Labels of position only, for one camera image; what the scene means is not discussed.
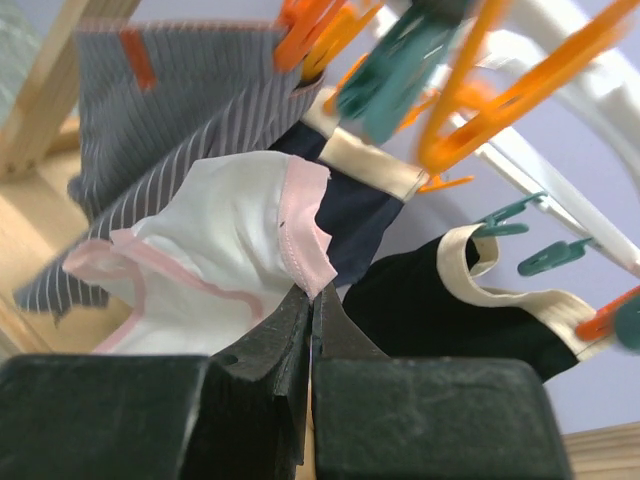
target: black cloth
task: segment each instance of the black cloth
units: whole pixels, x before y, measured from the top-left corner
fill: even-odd
[[[325,164],[319,157],[326,143],[322,134],[297,122],[269,150],[297,155],[331,171],[316,224],[332,237],[327,256],[338,272],[333,283],[342,287],[365,274],[404,202]]]
[[[436,267],[437,238],[375,262],[344,298],[344,309],[378,347],[394,357],[511,358],[543,381],[578,363],[547,326],[519,307],[478,307],[455,298]],[[480,259],[473,241],[467,266]]]

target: teal clothespin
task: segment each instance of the teal clothespin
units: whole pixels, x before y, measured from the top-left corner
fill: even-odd
[[[338,93],[343,118],[363,118],[375,144],[389,140],[443,60],[459,21],[412,5]]]
[[[540,202],[541,198],[546,197],[546,195],[546,192],[527,195],[522,200],[511,203],[506,207],[496,210],[492,214],[481,218],[477,223],[484,223],[485,225],[476,230],[472,236],[475,238],[499,237],[506,235],[518,235],[528,232],[529,226],[524,223],[503,224],[503,222],[524,212],[527,208],[527,204],[531,202]]]
[[[585,247],[591,241],[593,241],[593,238],[585,238],[573,243],[564,241],[552,243],[520,262],[518,264],[518,273],[523,277],[532,277],[574,262],[585,256],[587,253]]]
[[[620,344],[640,353],[640,295],[621,305],[613,317],[613,328]]]

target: beige waistband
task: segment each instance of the beige waistband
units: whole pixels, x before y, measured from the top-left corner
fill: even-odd
[[[302,121],[329,138],[320,158],[336,170],[377,190],[407,202],[427,183],[423,169],[398,160],[379,148],[364,144],[338,127],[339,117],[324,112],[323,104],[334,92],[323,88]]]
[[[591,320],[596,311],[575,295],[562,290],[519,293],[497,288],[483,288],[474,276],[489,271],[498,261],[498,242],[494,237],[472,239],[480,262],[470,272],[467,268],[465,248],[473,232],[482,224],[455,228],[447,232],[438,246],[437,269],[442,283],[449,292],[470,305],[479,307],[519,307],[536,317],[583,361],[604,350],[612,338],[588,343],[575,334],[575,327]]]

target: wooden frame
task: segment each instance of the wooden frame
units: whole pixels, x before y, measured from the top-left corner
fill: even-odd
[[[51,318],[25,319],[8,298],[86,228],[66,195],[79,168],[79,119],[67,118],[78,92],[73,28],[84,17],[127,18],[139,2],[66,0],[0,132],[0,343],[10,353],[87,351],[126,317],[121,304],[81,309],[56,328]],[[311,426],[307,432],[299,480],[315,478]],[[578,480],[640,478],[640,423],[567,435],[565,444]]]

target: pink trim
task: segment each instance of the pink trim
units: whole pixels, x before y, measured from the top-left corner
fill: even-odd
[[[245,302],[251,309],[251,316],[255,321],[264,320],[264,309],[260,298],[248,292],[224,290],[213,283],[205,282],[165,252],[137,238],[131,229],[114,230],[111,232],[111,239],[113,240],[114,252],[125,255],[136,263],[145,265],[168,278],[205,293],[228,300]]]
[[[98,262],[102,260],[116,260],[122,265],[115,270],[102,270]],[[119,278],[130,278],[133,283],[134,306],[129,318],[100,343],[93,353],[109,353],[120,342],[122,342],[133,327],[144,316],[147,289],[140,267],[136,263],[124,256],[118,255],[111,250],[111,243],[102,239],[87,240],[73,250],[62,265],[62,269],[81,280],[97,283],[100,280],[115,280]]]
[[[282,258],[293,280],[311,299],[337,275],[326,254],[331,235],[315,222],[328,179],[327,167],[292,156],[280,198],[278,236]]]

